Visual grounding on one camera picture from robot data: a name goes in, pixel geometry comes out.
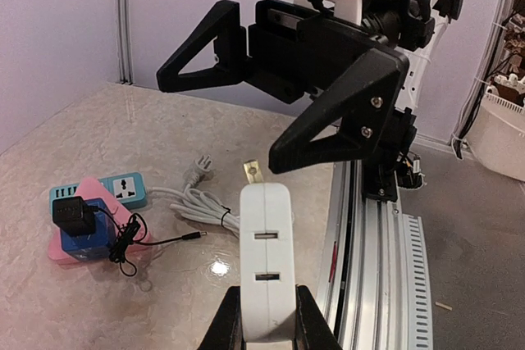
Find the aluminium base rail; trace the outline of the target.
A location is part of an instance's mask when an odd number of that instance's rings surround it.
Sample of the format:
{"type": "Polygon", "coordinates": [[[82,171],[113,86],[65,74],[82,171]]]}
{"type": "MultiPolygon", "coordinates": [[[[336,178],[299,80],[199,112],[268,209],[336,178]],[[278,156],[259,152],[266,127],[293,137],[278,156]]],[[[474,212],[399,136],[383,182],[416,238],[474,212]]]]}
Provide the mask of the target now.
{"type": "Polygon", "coordinates": [[[422,219],[362,185],[360,162],[334,165],[318,307],[343,349],[432,349],[422,219]]]}

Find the white plastic basket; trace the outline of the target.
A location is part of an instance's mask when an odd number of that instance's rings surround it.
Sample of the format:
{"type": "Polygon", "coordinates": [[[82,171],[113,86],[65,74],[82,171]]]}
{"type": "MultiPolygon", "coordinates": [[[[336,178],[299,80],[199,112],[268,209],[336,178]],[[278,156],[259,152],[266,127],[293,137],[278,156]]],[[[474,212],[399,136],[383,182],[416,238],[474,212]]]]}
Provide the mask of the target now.
{"type": "Polygon", "coordinates": [[[497,75],[486,87],[466,141],[487,169],[524,181],[524,79],[497,75]]]}

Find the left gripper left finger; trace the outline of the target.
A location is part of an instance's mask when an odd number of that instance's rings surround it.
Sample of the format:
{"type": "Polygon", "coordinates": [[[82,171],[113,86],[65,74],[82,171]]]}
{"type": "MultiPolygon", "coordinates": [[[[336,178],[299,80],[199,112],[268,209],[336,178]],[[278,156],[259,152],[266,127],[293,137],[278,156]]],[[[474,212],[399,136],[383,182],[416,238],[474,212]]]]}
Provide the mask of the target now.
{"type": "Polygon", "coordinates": [[[198,350],[245,350],[240,312],[240,286],[227,289],[198,350]]]}

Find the left aluminium frame post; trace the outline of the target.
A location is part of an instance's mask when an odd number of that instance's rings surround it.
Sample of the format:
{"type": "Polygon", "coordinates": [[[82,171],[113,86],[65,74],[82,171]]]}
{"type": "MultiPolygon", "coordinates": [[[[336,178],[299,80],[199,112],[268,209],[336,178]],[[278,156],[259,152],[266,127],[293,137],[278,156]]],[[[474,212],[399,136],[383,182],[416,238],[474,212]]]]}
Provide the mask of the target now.
{"type": "Polygon", "coordinates": [[[116,38],[119,82],[132,85],[133,61],[130,35],[130,1],[116,0],[116,38]]]}

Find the pink triangular power strip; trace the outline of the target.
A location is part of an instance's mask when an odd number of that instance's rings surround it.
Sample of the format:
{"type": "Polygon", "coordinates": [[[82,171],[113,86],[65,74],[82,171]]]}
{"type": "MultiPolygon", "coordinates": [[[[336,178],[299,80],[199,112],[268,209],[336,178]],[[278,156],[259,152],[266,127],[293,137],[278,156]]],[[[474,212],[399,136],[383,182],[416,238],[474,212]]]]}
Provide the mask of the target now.
{"type": "MultiPolygon", "coordinates": [[[[148,203],[144,179],[139,172],[99,180],[87,177],[77,184],[54,187],[49,191],[49,204],[75,196],[110,213],[116,222],[115,226],[125,225],[133,210],[145,207],[148,203]]],[[[105,227],[96,234],[72,238],[60,229],[54,230],[48,245],[49,259],[58,265],[106,259],[109,249],[103,245],[103,241],[114,239],[118,231],[107,228],[110,219],[102,212],[97,212],[95,216],[97,224],[105,227]]]]}

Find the blue cube socket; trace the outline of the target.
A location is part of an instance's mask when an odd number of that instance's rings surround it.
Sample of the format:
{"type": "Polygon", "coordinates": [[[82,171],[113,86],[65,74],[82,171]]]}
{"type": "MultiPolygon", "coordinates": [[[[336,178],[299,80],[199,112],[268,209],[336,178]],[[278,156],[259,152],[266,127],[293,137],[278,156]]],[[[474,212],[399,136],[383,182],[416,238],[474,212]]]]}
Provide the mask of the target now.
{"type": "Polygon", "coordinates": [[[91,235],[71,237],[59,229],[61,250],[76,261],[98,261],[108,259],[116,240],[116,227],[107,206],[101,198],[85,201],[94,209],[96,232],[91,235]]]}

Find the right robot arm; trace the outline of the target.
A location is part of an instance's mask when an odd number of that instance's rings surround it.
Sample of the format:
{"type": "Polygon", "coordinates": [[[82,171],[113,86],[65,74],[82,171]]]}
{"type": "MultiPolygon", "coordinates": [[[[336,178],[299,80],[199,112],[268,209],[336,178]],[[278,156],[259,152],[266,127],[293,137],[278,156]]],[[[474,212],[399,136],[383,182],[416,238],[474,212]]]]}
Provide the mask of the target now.
{"type": "Polygon", "coordinates": [[[363,196],[397,200],[417,133],[416,87],[463,0],[261,0],[255,21],[216,2],[156,74],[164,93],[241,83],[285,103],[311,103],[271,146],[282,174],[360,161],[363,196]]]}

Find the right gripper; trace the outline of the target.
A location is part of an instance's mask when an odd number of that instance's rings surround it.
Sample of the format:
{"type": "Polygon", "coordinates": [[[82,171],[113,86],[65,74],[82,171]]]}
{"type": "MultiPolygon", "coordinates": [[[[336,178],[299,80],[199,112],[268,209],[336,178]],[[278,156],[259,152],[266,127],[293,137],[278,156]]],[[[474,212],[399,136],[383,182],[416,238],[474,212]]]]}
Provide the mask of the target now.
{"type": "Polygon", "coordinates": [[[239,84],[245,74],[286,103],[325,90],[270,147],[274,174],[371,156],[409,71],[380,30],[279,0],[257,2],[248,52],[239,3],[221,0],[158,69],[157,86],[189,92],[239,84]]]}

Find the black power adapter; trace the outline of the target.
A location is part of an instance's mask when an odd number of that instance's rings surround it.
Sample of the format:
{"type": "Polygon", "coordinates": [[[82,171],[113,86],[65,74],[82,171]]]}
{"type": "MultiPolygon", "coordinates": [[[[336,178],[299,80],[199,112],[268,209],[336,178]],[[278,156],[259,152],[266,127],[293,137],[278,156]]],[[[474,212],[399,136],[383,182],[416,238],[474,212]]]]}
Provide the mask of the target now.
{"type": "Polygon", "coordinates": [[[82,197],[54,200],[52,222],[71,237],[91,235],[96,232],[94,209],[82,197]]]}

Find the teal power strip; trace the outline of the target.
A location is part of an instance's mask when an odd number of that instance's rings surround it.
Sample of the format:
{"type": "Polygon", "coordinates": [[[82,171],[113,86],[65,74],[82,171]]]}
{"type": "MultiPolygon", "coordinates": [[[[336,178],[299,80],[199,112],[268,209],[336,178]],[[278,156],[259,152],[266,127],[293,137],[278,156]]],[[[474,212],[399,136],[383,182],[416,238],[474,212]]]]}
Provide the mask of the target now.
{"type": "Polygon", "coordinates": [[[81,196],[85,201],[101,198],[118,224],[128,221],[133,211],[146,207],[148,197],[139,172],[95,179],[86,177],[75,184],[56,186],[49,191],[49,210],[54,200],[81,196]]]}

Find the white USB charger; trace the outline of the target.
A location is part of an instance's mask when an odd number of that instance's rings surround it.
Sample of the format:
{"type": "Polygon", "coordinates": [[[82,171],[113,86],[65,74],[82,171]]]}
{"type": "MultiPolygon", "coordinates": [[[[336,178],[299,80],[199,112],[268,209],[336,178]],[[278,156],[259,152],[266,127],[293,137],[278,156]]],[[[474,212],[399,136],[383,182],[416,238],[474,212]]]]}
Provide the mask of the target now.
{"type": "Polygon", "coordinates": [[[244,163],[240,192],[240,314],[247,343],[294,338],[296,295],[289,190],[266,183],[256,160],[244,163]]]}

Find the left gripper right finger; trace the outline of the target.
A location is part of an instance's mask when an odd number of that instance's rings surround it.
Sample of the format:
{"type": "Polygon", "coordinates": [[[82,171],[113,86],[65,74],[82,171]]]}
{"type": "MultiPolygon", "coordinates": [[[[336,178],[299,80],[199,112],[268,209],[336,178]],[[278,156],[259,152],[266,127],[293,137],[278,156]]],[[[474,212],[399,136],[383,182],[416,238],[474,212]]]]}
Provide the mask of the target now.
{"type": "Polygon", "coordinates": [[[315,299],[305,285],[296,287],[294,349],[341,350],[315,299]]]}

